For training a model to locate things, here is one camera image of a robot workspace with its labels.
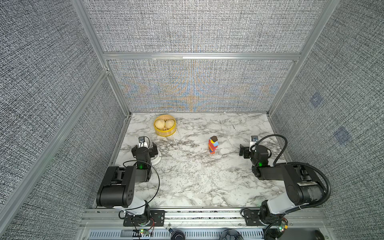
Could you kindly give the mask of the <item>red rectangular block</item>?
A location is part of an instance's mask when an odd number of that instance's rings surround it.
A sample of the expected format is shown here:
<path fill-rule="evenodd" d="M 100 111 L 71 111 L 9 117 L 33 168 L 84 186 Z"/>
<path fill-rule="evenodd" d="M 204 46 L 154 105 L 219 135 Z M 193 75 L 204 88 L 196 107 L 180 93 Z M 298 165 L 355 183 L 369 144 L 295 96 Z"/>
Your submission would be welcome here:
<path fill-rule="evenodd" d="M 210 148 L 211 151 L 213 151 L 213 152 L 216 151 L 216 148 L 217 148 L 217 147 L 215 147 L 215 146 L 212 145 L 211 143 L 209 143 L 208 146 L 209 146 L 209 148 Z"/>

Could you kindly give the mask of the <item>brown triangular wood block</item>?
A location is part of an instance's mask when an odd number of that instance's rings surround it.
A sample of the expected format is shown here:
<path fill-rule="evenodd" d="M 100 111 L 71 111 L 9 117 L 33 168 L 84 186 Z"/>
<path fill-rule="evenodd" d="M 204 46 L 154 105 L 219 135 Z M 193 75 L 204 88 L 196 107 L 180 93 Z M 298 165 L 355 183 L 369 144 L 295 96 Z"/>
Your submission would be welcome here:
<path fill-rule="evenodd" d="M 212 136 L 212 137 L 210 137 L 210 141 L 211 141 L 211 143 L 216 143 L 217 141 L 218 141 L 218 138 L 217 138 L 217 136 Z"/>

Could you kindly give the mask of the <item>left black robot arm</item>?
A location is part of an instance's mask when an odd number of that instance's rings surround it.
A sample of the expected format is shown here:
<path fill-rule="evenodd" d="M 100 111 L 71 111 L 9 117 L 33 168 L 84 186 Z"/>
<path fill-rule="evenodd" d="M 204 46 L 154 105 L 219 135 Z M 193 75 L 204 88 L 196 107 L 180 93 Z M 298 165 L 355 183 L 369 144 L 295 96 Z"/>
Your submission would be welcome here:
<path fill-rule="evenodd" d="M 135 195 L 135 184 L 146 183 L 152 177 L 152 158 L 159 154 L 157 145 L 145 144 L 132 149 L 133 165 L 127 167 L 108 167 L 99 187 L 96 203 L 98 207 L 118 210 L 119 219 L 125 227 L 153 227 L 153 220 L 148 201 Z"/>

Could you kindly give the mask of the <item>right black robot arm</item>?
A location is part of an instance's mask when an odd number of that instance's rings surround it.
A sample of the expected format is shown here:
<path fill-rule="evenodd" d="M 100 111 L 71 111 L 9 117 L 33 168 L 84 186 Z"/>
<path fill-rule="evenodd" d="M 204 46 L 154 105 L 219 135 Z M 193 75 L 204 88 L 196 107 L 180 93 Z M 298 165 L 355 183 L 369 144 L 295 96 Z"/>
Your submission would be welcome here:
<path fill-rule="evenodd" d="M 325 203 L 331 184 L 317 168 L 300 162 L 269 165 L 270 150 L 262 145 L 253 149 L 240 145 L 239 155 L 252 162 L 252 173 L 260 181 L 282 181 L 285 192 L 262 202 L 258 212 L 264 225 L 275 224 L 284 215 Z"/>

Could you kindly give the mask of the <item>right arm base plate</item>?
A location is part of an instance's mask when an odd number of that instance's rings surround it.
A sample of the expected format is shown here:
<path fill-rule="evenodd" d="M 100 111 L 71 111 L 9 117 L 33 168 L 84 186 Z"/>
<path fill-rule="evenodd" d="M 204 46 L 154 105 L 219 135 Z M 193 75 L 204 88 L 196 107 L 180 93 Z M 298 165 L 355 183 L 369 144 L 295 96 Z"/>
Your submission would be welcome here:
<path fill-rule="evenodd" d="M 263 226 L 264 224 L 260 220 L 259 209 L 242 209 L 240 214 L 244 218 L 246 222 L 246 226 L 255 227 L 255 226 Z"/>

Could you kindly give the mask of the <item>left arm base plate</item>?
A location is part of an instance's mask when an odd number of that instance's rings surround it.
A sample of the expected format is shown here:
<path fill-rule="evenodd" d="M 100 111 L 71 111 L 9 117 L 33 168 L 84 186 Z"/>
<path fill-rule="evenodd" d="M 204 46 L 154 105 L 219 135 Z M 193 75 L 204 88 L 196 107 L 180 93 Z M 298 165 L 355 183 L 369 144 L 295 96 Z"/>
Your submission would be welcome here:
<path fill-rule="evenodd" d="M 132 215 L 126 213 L 123 221 L 124 227 L 145 227 L 152 226 L 163 227 L 165 221 L 165 211 L 163 210 L 150 210 L 143 215 Z"/>

